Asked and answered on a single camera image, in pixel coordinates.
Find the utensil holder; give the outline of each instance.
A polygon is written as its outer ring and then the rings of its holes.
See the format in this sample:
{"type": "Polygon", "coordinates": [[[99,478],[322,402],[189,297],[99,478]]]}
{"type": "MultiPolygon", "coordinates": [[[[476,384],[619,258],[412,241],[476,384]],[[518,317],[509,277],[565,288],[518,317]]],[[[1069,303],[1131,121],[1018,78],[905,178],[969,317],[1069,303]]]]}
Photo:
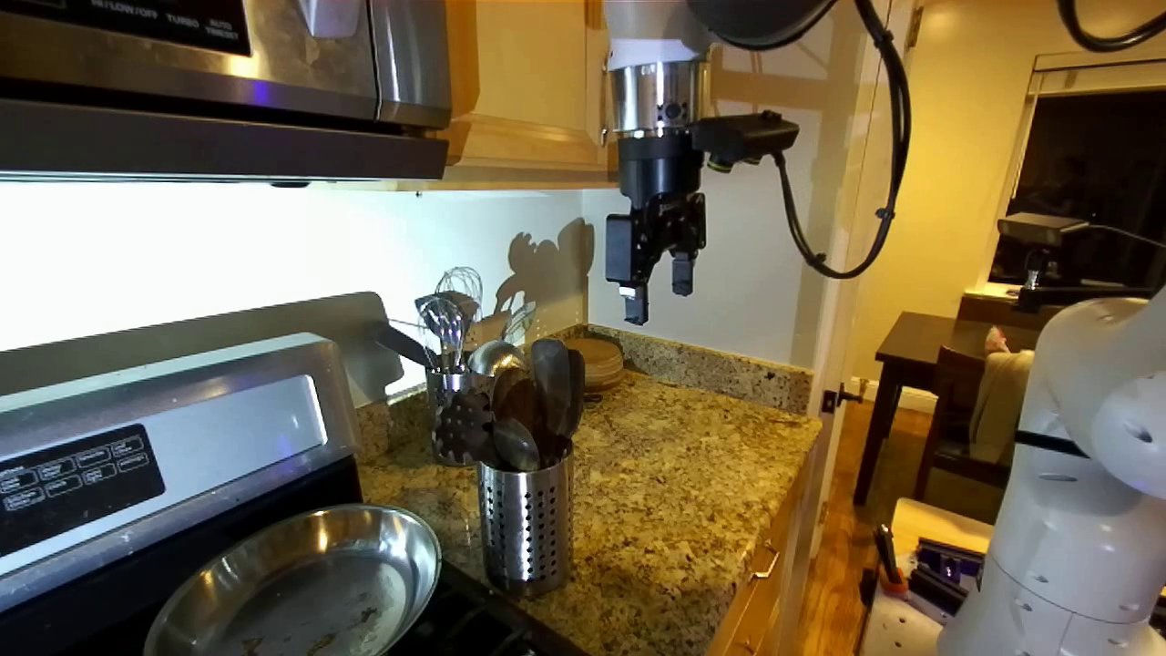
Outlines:
{"type": "Polygon", "coordinates": [[[476,464],[486,576],[499,589],[543,593],[571,566],[571,455],[543,469],[476,464]]]}

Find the cabinet door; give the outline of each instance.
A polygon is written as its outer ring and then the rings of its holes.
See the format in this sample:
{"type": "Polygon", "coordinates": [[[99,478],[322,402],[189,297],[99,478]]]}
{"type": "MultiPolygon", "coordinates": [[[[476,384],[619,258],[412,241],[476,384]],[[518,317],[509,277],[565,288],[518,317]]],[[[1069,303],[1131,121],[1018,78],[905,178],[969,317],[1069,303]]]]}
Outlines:
{"type": "Polygon", "coordinates": [[[721,619],[709,656],[792,654],[806,597],[809,547],[817,528],[817,493],[825,484],[826,442],[809,450],[792,495],[773,518],[759,518],[759,547],[743,562],[736,597],[721,619]]]}
{"type": "Polygon", "coordinates": [[[610,182],[599,0],[447,0],[447,175],[610,182]]]}

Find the frying pan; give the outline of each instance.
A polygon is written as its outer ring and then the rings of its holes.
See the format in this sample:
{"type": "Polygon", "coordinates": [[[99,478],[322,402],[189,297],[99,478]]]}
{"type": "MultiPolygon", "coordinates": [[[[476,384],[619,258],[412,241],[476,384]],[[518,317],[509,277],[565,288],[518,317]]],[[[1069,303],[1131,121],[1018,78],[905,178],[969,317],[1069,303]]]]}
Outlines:
{"type": "Polygon", "coordinates": [[[277,523],[192,571],[156,611],[147,656],[385,654],[431,606],[442,543],[393,507],[277,523]]]}

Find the stove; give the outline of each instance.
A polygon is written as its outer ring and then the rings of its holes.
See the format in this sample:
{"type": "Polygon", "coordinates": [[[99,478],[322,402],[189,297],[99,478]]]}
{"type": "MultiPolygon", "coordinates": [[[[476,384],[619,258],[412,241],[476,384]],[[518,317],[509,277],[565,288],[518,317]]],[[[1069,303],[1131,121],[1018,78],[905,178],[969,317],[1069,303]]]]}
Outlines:
{"type": "MultiPolygon", "coordinates": [[[[0,396],[0,654],[141,654],[244,536],[359,504],[336,344],[294,331],[0,396]]],[[[442,568],[393,654],[580,654],[442,568]]]]}

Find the wooden floor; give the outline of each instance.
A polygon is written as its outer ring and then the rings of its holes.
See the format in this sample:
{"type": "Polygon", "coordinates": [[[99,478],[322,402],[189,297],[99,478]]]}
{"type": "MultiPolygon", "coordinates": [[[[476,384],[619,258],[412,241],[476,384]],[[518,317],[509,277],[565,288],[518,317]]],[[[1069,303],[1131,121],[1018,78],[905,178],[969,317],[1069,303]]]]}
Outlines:
{"type": "MultiPolygon", "coordinates": [[[[922,455],[922,439],[930,430],[925,412],[899,412],[891,433],[883,450],[871,493],[862,507],[852,507],[852,483],[860,469],[860,453],[866,442],[871,405],[846,405],[846,428],[837,442],[834,478],[825,507],[825,536],[812,559],[806,611],[801,611],[801,645],[799,656],[849,656],[860,645],[862,603],[860,581],[876,566],[876,528],[889,523],[891,504],[912,495],[916,467],[922,455]]],[[[933,475],[930,500],[973,518],[992,523],[997,507],[997,489],[980,483],[933,475]]]]}

